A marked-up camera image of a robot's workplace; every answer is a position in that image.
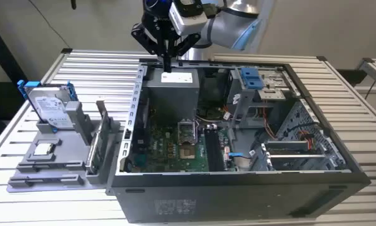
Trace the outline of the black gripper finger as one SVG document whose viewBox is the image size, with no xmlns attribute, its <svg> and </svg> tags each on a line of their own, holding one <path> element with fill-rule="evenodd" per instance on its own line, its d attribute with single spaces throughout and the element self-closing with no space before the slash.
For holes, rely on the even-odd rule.
<svg viewBox="0 0 376 226">
<path fill-rule="evenodd" d="M 134 25 L 131 35 L 147 52 L 163 59 L 163 69 L 165 72 L 169 72 L 169 53 L 161 27 L 155 26 L 155 29 L 151 31 L 145 27 L 143 23 L 138 23 Z"/>
<path fill-rule="evenodd" d="M 178 34 L 174 34 L 169 38 L 169 45 L 167 45 L 167 72 L 173 72 L 171 69 L 171 61 L 173 58 L 183 56 L 187 51 L 194 47 L 197 42 L 201 40 L 201 34 L 194 33 L 190 34 L 183 41 L 178 43 L 182 36 Z"/>
</svg>

